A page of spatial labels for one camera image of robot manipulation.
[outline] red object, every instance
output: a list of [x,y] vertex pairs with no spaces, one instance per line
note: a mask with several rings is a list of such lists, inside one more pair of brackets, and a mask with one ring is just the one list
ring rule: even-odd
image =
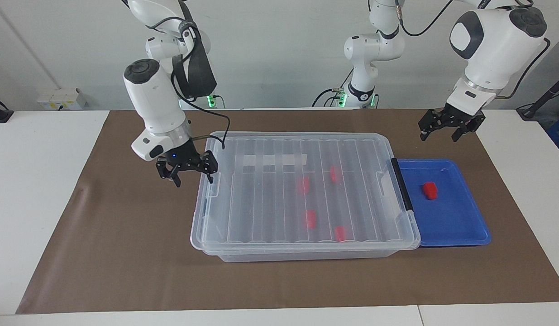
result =
[[342,171],[338,167],[331,167],[330,177],[333,183],[339,183],[341,179]]
[[306,176],[297,183],[297,192],[300,194],[308,194],[310,192],[310,177]]
[[424,186],[422,186],[422,191],[429,200],[435,200],[438,198],[438,188],[436,188],[436,183],[426,182]]
[[343,243],[346,241],[346,229],[343,226],[338,226],[334,230],[335,238],[338,240],[339,243]]
[[306,224],[308,225],[308,229],[315,229],[317,224],[317,215],[315,211],[306,211]]

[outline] blue container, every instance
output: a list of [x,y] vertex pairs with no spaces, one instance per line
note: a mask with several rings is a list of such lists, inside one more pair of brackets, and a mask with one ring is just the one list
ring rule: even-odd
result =
[[[399,159],[414,207],[421,246],[486,245],[491,235],[456,163],[447,159]],[[434,182],[438,198],[428,200],[422,191]]]

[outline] black handle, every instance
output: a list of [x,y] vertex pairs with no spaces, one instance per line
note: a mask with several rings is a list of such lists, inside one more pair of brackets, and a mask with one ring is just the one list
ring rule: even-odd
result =
[[400,186],[400,194],[402,194],[404,207],[406,207],[407,211],[413,211],[414,207],[412,206],[412,201],[410,200],[410,195],[408,194],[408,188],[406,188],[406,184],[404,183],[404,177],[402,176],[402,171],[400,170],[398,159],[392,158],[391,162],[392,168],[394,169],[394,174],[396,175],[396,179],[398,180],[398,185]]

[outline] black joint cap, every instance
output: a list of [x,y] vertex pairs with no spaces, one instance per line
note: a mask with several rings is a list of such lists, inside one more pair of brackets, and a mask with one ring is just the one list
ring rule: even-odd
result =
[[547,31],[543,13],[535,8],[517,8],[509,14],[511,22],[530,37],[542,37]]
[[161,64],[159,64],[159,62],[155,59],[145,58],[137,60],[130,66],[126,67],[124,77],[131,83],[146,83],[155,76],[155,74],[159,71],[159,68],[161,68]]

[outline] clear plastic container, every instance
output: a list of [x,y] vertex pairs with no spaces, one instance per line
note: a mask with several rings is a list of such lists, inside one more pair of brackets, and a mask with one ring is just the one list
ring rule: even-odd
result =
[[[223,133],[213,133],[223,137]],[[379,134],[229,132],[207,141],[191,243],[225,262],[381,258],[420,233]]]

